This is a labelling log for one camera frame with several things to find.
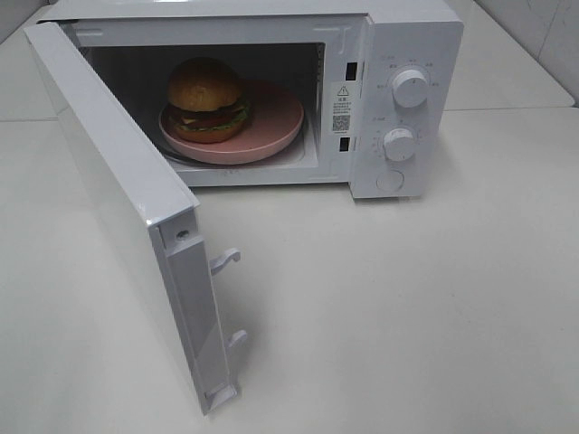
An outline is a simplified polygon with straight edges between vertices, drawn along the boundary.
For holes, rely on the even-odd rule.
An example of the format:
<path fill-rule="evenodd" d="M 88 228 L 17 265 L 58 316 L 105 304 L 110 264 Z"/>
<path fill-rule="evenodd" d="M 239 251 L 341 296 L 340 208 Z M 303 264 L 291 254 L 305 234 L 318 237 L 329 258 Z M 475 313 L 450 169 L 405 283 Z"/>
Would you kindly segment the burger with lettuce and cheese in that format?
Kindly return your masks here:
<path fill-rule="evenodd" d="M 222 61 L 197 57 L 171 72 L 166 123 L 183 140 L 223 142 L 245 126 L 252 106 L 238 74 Z"/>

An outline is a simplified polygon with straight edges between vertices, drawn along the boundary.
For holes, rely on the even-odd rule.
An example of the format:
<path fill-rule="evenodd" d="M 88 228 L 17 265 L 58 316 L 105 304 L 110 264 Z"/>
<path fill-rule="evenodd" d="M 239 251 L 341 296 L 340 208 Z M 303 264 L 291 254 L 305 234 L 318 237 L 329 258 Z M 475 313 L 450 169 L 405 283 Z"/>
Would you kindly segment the round white door button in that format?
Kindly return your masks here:
<path fill-rule="evenodd" d="M 402 188 L 404 175 L 400 171 L 388 169 L 376 179 L 376 187 L 386 193 L 394 193 Z"/>

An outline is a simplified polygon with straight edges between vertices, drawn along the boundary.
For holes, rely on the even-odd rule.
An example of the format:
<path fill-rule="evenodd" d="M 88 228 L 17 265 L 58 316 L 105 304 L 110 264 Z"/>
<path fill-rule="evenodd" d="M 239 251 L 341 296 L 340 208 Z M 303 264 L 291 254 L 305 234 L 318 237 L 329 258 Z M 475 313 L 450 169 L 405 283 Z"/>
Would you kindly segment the white microwave door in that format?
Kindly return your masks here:
<path fill-rule="evenodd" d="M 223 333 L 213 278 L 241 253 L 208 258 L 197 198 L 65 31 L 46 22 L 25 36 L 105 232 L 200 410 L 217 409 L 237 393 L 231 358 L 247 335 Z"/>

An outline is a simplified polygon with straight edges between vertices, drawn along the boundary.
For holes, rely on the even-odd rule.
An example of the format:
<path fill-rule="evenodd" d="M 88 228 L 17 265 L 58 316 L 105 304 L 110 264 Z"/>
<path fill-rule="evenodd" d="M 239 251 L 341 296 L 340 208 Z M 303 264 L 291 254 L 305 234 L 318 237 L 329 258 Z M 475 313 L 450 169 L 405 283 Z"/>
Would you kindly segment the upper white power knob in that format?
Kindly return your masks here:
<path fill-rule="evenodd" d="M 415 108 L 427 99 L 429 79 L 419 67 L 398 71 L 392 79 L 394 102 L 405 109 Z"/>

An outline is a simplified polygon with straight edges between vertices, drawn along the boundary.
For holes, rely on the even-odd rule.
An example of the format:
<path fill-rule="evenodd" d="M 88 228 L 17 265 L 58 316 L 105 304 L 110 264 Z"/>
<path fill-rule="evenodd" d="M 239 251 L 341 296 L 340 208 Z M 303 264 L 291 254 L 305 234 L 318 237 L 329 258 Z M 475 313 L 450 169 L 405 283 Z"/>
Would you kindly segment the white timer knob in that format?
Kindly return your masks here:
<path fill-rule="evenodd" d="M 384 135 L 383 149 L 388 160 L 402 162 L 416 152 L 418 142 L 413 132 L 405 127 L 395 128 Z"/>

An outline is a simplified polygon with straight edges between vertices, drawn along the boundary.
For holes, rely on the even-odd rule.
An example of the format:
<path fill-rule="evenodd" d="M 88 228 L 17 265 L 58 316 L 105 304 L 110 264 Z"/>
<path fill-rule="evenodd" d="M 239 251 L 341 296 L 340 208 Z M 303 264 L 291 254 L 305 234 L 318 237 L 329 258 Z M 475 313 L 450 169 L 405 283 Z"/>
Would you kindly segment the pink plate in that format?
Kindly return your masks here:
<path fill-rule="evenodd" d="M 161 111 L 158 125 L 166 142 L 182 156 L 214 165 L 242 165 L 279 153 L 301 129 L 302 104 L 289 90 L 271 81 L 246 80 L 244 85 L 251 111 L 237 135 L 221 143 L 190 142 L 176 134 Z"/>

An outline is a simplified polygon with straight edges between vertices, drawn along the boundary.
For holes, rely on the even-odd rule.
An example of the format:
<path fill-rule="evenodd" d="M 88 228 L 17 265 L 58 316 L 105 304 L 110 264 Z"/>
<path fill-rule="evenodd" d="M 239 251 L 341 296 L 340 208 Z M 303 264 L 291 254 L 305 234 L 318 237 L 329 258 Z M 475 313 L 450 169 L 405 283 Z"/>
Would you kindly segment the white microwave oven body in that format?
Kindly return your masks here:
<path fill-rule="evenodd" d="M 420 195 L 447 98 L 463 25 L 443 1 L 60 1 L 36 24 L 58 24 L 156 147 L 174 67 L 207 56 L 246 80 L 289 90 L 304 108 L 284 151 L 242 165 L 168 164 L 192 187 L 347 184 L 357 199 Z M 409 67 L 429 79 L 415 108 L 394 102 Z M 405 127 L 413 157 L 388 160 L 384 135 Z M 404 175 L 394 193 L 376 187 Z"/>

